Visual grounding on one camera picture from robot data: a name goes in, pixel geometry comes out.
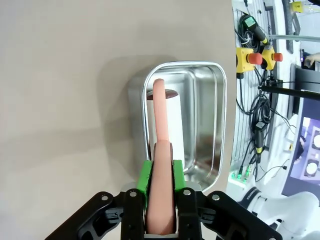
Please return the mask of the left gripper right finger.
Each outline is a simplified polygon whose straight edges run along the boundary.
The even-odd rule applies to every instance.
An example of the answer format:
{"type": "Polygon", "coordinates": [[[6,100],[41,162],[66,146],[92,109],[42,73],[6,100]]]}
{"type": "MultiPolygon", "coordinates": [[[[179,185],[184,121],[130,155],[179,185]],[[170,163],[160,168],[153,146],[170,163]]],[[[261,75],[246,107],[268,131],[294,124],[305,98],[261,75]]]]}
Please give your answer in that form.
{"type": "Polygon", "coordinates": [[[178,239],[201,240],[202,228],[220,240],[281,240],[283,237],[222,191],[204,195],[187,186],[181,160],[172,164],[178,239]]]}

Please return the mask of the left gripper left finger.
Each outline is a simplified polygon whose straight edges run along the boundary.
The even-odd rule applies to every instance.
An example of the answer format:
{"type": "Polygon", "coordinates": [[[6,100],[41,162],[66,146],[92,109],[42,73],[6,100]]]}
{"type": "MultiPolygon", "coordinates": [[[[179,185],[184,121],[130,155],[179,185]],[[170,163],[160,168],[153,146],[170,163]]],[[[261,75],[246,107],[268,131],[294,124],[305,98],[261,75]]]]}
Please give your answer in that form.
{"type": "Polygon", "coordinates": [[[117,196],[96,193],[80,209],[54,230],[47,240],[101,240],[121,225],[121,240],[143,240],[144,211],[153,162],[146,160],[138,182],[117,196]]]}

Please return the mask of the bystander hand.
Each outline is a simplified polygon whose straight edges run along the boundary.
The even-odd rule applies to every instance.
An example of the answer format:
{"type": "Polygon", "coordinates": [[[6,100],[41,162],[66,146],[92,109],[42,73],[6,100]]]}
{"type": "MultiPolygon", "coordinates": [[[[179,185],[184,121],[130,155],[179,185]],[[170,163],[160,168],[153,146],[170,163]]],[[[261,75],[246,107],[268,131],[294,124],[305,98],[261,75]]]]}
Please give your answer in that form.
{"type": "Polygon", "coordinates": [[[314,62],[319,62],[320,61],[320,53],[314,53],[311,55],[308,55],[305,59],[304,59],[304,66],[307,68],[310,68],[314,62]]]}

